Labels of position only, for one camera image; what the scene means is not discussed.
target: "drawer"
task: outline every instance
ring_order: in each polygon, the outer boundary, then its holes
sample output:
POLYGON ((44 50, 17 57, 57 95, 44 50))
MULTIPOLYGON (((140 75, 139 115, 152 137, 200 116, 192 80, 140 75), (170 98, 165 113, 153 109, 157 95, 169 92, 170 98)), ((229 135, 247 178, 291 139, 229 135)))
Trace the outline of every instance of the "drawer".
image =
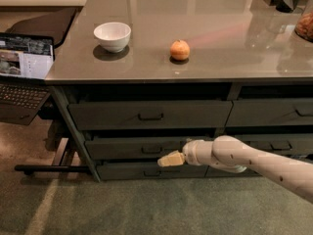
POLYGON ((313 134, 235 135, 249 146, 278 155, 295 157, 313 154, 313 134))
POLYGON ((226 126, 274 126, 313 124, 313 100, 240 100, 226 126))
POLYGON ((95 138, 85 146, 93 160, 160 158, 181 150, 189 137, 95 138))
POLYGON ((207 166, 179 165, 159 167, 155 163, 111 163, 97 166, 102 180, 112 179, 162 179, 162 178, 193 178, 205 177, 207 166))
POLYGON ((79 130, 194 128, 224 126, 231 102, 136 101, 71 104, 79 130))

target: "floor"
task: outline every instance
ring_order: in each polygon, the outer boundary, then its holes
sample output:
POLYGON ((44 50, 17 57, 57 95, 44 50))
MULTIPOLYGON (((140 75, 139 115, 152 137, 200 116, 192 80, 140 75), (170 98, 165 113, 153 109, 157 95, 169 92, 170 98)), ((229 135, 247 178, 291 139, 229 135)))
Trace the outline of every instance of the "floor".
POLYGON ((0 123, 0 234, 311 234, 313 205, 262 177, 95 182, 50 165, 52 122, 0 123))

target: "gray table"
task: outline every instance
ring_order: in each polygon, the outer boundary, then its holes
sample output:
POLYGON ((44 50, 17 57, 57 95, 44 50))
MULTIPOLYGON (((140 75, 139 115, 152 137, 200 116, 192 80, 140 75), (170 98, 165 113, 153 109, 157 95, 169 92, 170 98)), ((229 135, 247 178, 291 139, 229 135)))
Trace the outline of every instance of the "gray table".
POLYGON ((46 82, 95 179, 225 175, 157 167, 191 137, 311 154, 313 44, 293 32, 300 13, 262 0, 88 0, 46 82), (106 22, 132 28, 117 55, 93 36, 106 22), (170 60, 176 39, 191 47, 184 64, 170 60))

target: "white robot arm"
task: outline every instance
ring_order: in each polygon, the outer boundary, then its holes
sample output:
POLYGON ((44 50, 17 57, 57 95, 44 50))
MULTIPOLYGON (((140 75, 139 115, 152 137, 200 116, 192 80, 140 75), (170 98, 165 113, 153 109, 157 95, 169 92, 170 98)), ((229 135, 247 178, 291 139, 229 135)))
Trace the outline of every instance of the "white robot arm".
POLYGON ((184 162, 234 173, 248 167, 313 204, 313 164, 251 148, 231 136, 191 141, 183 147, 183 153, 175 151, 157 161, 160 166, 184 162))

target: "black chair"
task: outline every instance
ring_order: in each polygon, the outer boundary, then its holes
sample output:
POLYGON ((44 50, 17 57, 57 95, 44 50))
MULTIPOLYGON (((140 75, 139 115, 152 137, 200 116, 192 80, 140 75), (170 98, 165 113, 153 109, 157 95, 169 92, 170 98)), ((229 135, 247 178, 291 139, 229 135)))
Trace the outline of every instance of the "black chair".
POLYGON ((52 36, 54 46, 58 48, 64 43, 76 12, 76 8, 64 8, 44 16, 19 21, 8 28, 6 32, 52 36))
MULTIPOLYGON (((41 17, 17 22, 8 28, 6 32, 52 36, 54 38, 54 47, 58 48, 64 43, 76 13, 76 8, 61 9, 41 17)), ((57 132, 54 137, 58 142, 55 158, 51 165, 18 164, 15 166, 15 170, 23 171, 26 175, 33 174, 35 171, 90 173, 88 166, 64 165, 66 152, 72 151, 69 148, 70 134, 52 97, 45 102, 38 115, 42 119, 57 120, 61 123, 62 131, 57 132)))

